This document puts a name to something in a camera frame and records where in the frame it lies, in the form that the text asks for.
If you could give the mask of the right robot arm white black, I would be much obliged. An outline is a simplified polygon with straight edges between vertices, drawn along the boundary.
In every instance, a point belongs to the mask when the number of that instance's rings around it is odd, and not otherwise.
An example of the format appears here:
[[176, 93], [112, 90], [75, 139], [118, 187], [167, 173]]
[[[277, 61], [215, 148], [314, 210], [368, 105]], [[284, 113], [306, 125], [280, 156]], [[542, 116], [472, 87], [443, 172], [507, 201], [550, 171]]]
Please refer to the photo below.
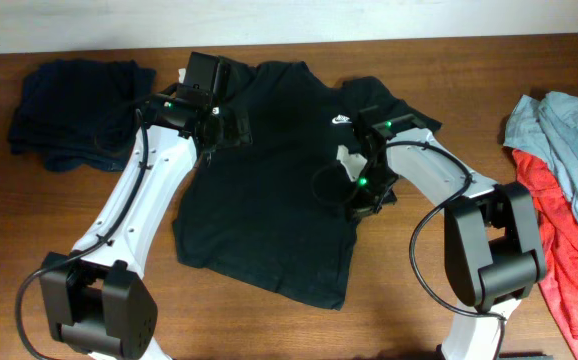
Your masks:
[[[537, 216], [528, 189], [500, 184], [459, 160], [420, 117], [385, 119], [376, 107], [351, 120], [357, 152], [340, 146], [337, 161], [354, 185], [345, 199], [350, 217], [380, 212], [394, 201], [399, 178], [412, 183], [433, 207], [416, 225], [409, 261], [423, 290], [453, 314], [437, 359], [498, 359], [510, 315], [546, 275]], [[416, 244], [436, 215], [444, 221], [444, 270], [458, 302], [449, 304], [424, 280]]]

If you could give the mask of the black Nike t-shirt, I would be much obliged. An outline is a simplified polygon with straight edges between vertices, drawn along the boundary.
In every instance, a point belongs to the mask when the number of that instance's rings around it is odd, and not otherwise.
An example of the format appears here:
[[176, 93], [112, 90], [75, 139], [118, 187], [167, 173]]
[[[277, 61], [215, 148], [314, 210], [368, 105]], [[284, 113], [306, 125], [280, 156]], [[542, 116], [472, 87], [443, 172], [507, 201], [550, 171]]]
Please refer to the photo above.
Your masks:
[[180, 263], [207, 268], [292, 300], [338, 310], [357, 224], [339, 146], [359, 147], [351, 120], [411, 113], [375, 77], [323, 84], [303, 62], [233, 62], [225, 104], [245, 115], [249, 145], [200, 163], [173, 224]]

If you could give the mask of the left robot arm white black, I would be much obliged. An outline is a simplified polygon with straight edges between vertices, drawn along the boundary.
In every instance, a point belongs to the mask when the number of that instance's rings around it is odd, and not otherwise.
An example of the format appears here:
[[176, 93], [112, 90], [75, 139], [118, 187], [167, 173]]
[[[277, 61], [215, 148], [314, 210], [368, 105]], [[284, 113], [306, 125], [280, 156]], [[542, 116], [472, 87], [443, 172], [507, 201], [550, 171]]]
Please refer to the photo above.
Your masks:
[[33, 273], [53, 340], [93, 359], [164, 359], [158, 307], [143, 282], [155, 233], [202, 156], [252, 141], [247, 115], [226, 105], [234, 62], [190, 55], [176, 83], [134, 104], [129, 161], [102, 211], [66, 254]]

